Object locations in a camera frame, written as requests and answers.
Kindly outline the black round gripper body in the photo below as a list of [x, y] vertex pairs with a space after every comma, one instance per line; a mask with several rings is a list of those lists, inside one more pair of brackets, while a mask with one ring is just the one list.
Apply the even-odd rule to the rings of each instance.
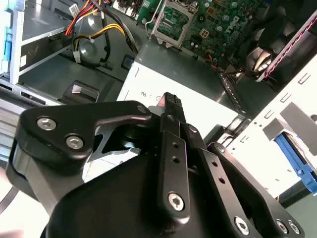
[[[195, 157], [187, 144], [187, 160]], [[70, 191], [55, 206], [45, 238], [221, 238], [224, 230], [198, 168], [173, 172], [139, 155]]]

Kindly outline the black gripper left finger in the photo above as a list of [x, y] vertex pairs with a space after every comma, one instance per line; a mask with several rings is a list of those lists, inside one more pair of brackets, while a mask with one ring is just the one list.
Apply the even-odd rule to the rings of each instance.
[[170, 175], [187, 169], [175, 95], [156, 115], [137, 101], [42, 107], [19, 119], [19, 171], [51, 216], [70, 191], [139, 155], [152, 155]]

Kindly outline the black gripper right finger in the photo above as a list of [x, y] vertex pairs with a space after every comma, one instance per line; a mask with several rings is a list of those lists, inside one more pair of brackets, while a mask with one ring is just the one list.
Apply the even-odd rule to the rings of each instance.
[[228, 152], [214, 142], [207, 147], [198, 130], [186, 123], [181, 100], [175, 96], [194, 165], [207, 180], [224, 230], [222, 238], [303, 238], [300, 224]]

